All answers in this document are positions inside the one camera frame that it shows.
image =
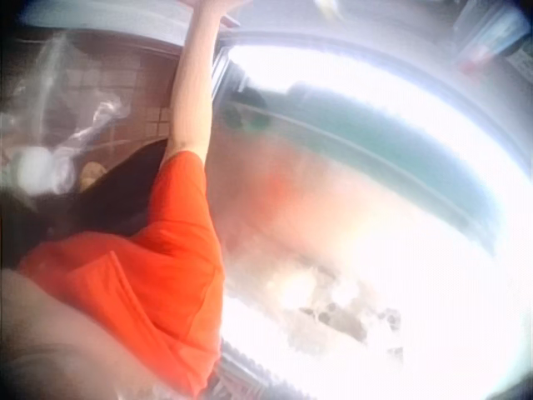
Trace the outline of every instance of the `shirt sleeve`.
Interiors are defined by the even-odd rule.
[[[206,190],[203,162],[195,153],[180,152],[168,160],[152,187],[148,226],[137,235],[138,242],[158,253],[187,253],[220,267]]]

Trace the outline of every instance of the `white object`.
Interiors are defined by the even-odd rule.
[[[29,196],[66,193],[76,180],[74,165],[44,147],[21,147],[12,160],[12,185]]]

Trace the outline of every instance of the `orange shirt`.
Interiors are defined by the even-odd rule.
[[[21,272],[100,322],[176,389],[197,395],[219,358],[224,271],[200,158],[178,153],[126,239],[85,232],[37,247]]]

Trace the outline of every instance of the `hand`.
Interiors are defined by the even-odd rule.
[[[240,7],[251,1],[252,0],[199,0],[197,6],[226,14],[233,8]]]

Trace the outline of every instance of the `plastic bag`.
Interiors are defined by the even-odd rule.
[[[34,196],[66,193],[76,180],[75,157],[90,149],[98,134],[126,117],[129,104],[97,86],[69,86],[68,68],[86,63],[66,33],[49,39],[33,68],[2,111],[3,187]]]

